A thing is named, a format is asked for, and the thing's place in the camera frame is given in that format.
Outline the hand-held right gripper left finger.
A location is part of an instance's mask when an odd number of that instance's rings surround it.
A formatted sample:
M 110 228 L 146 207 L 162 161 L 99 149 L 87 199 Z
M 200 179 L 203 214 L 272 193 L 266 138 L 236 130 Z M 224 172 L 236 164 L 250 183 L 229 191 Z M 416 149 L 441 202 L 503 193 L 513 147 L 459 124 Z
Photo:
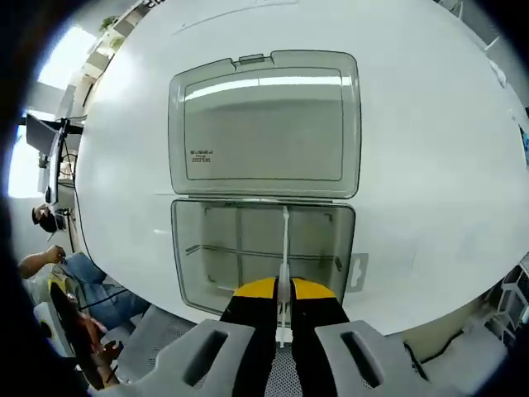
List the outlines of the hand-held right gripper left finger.
M 154 367 L 101 396 L 258 396 L 275 355 L 276 280 L 241 286 L 218 320 L 207 319 L 163 347 Z

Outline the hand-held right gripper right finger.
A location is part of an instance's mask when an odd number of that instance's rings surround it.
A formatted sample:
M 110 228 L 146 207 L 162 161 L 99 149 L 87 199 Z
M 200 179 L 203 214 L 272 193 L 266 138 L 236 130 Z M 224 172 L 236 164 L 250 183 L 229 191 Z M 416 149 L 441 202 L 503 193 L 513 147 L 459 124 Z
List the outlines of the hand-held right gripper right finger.
M 425 396 L 428 382 L 400 341 L 351 322 L 335 294 L 291 281 L 293 357 L 306 396 Z

